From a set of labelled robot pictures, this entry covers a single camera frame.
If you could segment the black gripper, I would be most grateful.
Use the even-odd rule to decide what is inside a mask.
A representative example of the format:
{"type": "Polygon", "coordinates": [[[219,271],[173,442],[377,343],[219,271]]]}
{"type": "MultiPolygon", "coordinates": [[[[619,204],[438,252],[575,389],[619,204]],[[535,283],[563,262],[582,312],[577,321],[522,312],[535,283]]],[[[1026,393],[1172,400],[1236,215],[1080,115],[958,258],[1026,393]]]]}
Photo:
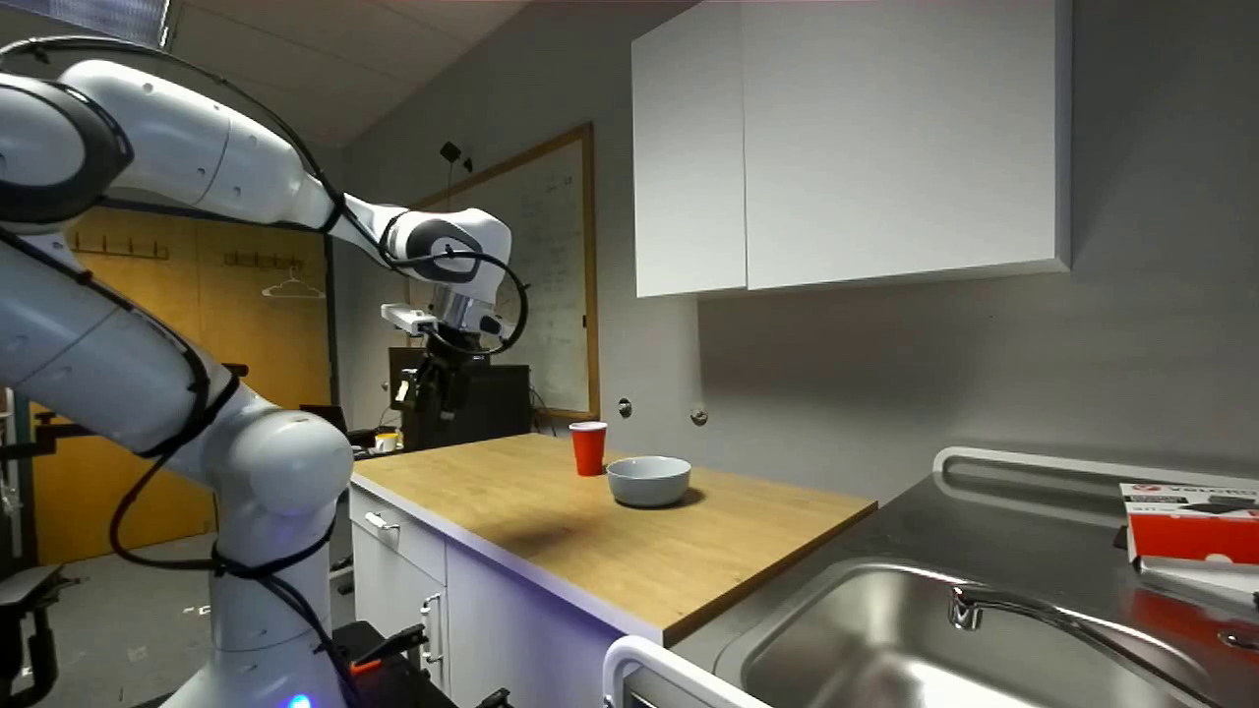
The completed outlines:
{"type": "Polygon", "coordinates": [[[455,325],[432,325],[421,349],[417,379],[438,389],[455,389],[466,381],[474,345],[455,325]]]}

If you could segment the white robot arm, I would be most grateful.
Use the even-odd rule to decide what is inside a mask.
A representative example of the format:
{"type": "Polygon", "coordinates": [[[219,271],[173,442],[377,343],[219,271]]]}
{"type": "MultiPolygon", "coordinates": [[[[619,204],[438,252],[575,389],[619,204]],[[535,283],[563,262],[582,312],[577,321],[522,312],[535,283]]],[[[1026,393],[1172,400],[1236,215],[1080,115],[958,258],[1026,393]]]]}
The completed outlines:
{"type": "Polygon", "coordinates": [[[350,442],[271,404],[76,262],[63,232],[108,194],[300,223],[443,286],[424,329],[449,374],[493,325],[511,232],[483,208],[414,214],[337,194],[289,136],[124,64],[0,73],[0,381],[215,496],[215,545],[202,564],[212,653],[165,708],[350,708],[325,629],[350,442]]]}

